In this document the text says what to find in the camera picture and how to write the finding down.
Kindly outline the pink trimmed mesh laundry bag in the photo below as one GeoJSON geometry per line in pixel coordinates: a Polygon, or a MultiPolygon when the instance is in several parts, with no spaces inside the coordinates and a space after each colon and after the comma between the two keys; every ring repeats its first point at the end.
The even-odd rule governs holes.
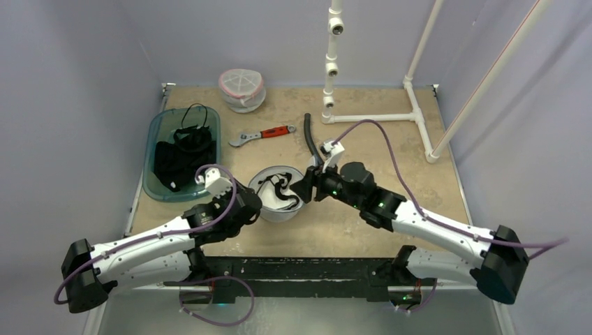
{"type": "Polygon", "coordinates": [[[239,114],[258,109],[267,95],[261,73],[239,68],[220,75],[219,90],[227,106],[239,114]]]}

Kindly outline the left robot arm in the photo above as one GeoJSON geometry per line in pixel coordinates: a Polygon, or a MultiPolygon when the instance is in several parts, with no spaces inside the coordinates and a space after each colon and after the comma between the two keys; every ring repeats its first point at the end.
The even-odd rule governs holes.
{"type": "Polygon", "coordinates": [[[131,237],[94,245],[74,241],[61,264],[63,281],[53,302],[81,313],[123,290],[168,282],[200,285],[221,277],[221,270],[207,264],[202,247],[236,237],[261,209],[256,193],[240,188],[131,237]]]}

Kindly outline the red handled adjustable wrench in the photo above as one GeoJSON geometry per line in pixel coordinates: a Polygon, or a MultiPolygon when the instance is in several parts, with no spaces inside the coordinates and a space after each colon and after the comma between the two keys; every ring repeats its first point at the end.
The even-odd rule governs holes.
{"type": "Polygon", "coordinates": [[[288,135],[288,134],[294,133],[296,130],[297,130],[296,126],[287,125],[287,126],[278,126],[278,127],[274,127],[274,128],[269,128],[269,129],[266,129],[263,131],[258,131],[255,133],[240,133],[237,139],[229,140],[228,144],[231,147],[241,147],[244,144],[246,144],[247,142],[250,142],[252,140],[288,135]]]}

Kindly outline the white mesh laundry bag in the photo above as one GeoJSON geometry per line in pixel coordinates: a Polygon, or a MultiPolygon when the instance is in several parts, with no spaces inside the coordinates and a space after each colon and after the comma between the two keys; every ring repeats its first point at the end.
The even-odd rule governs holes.
{"type": "Polygon", "coordinates": [[[295,217],[304,207],[290,186],[304,175],[294,167],[274,165],[259,171],[249,182],[262,201],[260,217],[272,223],[282,223],[295,217]]]}

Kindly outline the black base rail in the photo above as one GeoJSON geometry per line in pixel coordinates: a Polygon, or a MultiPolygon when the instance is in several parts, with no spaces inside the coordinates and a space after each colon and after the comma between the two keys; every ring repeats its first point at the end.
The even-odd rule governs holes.
{"type": "Polygon", "coordinates": [[[403,246],[394,258],[289,258],[204,256],[191,253],[190,274],[166,286],[208,285],[214,303],[232,304],[238,297],[359,298],[387,302],[389,289],[413,286],[407,270],[415,247],[403,246]]]}

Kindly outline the teal plastic bin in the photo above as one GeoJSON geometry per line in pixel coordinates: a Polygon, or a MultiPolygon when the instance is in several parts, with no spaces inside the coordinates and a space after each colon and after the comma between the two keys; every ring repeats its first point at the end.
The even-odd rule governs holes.
{"type": "Polygon", "coordinates": [[[218,112],[195,103],[164,110],[151,121],[142,178],[144,192],[160,202],[187,202],[208,195],[195,182],[203,165],[221,159],[218,112]]]}

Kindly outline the black bra in bin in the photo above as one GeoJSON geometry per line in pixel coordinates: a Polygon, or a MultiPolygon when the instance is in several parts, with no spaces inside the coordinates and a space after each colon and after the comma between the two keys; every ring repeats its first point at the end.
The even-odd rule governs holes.
{"type": "Polygon", "coordinates": [[[154,174],[170,191],[176,193],[194,180],[203,165],[216,162],[216,140],[207,125],[209,108],[201,103],[190,105],[184,116],[195,106],[204,110],[204,121],[174,131],[173,142],[159,141],[154,153],[154,174]]]}

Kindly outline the white PVC pipe frame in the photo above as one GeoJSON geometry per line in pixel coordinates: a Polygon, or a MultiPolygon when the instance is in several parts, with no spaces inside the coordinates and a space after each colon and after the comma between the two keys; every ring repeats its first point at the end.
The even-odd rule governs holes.
{"type": "Polygon", "coordinates": [[[411,60],[408,71],[402,81],[404,91],[407,93],[411,105],[411,111],[406,114],[356,114],[356,115],[335,115],[332,110],[335,107],[334,99],[334,80],[339,74],[337,64],[337,41],[338,37],[343,33],[344,23],[342,20],[343,2],[332,0],[328,9],[327,32],[329,36],[327,44],[327,53],[325,55],[325,84],[323,87],[323,111],[321,113],[321,121],[324,124],[335,123],[353,123],[364,119],[371,119],[374,121],[410,121],[416,124],[420,138],[424,146],[424,156],[428,163],[435,163],[441,156],[444,148],[450,143],[453,136],[459,130],[459,127],[464,123],[466,118],[475,109],[482,96],[487,92],[494,80],[500,75],[506,64],[511,59],[511,56],[516,52],[518,47],[524,42],[529,31],[535,26],[537,21],[542,17],[542,14],[550,5],[550,1],[535,1],[525,17],[522,19],[518,27],[515,29],[499,55],[495,58],[492,65],[490,65],[487,72],[474,88],[473,92],[467,101],[461,107],[459,113],[450,124],[450,127],[444,132],[442,138],[435,146],[431,144],[429,132],[427,130],[426,121],[422,109],[417,101],[417,95],[413,87],[413,78],[419,61],[424,54],[425,47],[434,30],[436,20],[440,14],[444,2],[437,0],[433,3],[430,14],[427,18],[426,24],[419,42],[415,49],[415,53],[411,60]]]}

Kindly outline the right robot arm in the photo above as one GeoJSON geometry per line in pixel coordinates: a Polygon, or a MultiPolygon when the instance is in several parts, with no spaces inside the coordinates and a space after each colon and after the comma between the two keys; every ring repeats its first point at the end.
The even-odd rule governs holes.
{"type": "Polygon", "coordinates": [[[392,265],[394,279],[441,278],[474,285],[486,297],[514,304],[530,258],[517,233],[504,225],[496,230],[474,227],[417,208],[403,195],[380,187],[361,162],[340,170],[309,167],[290,189],[305,203],[331,197],[357,209],[367,224],[410,235],[439,246],[439,253],[401,249],[392,265]]]}

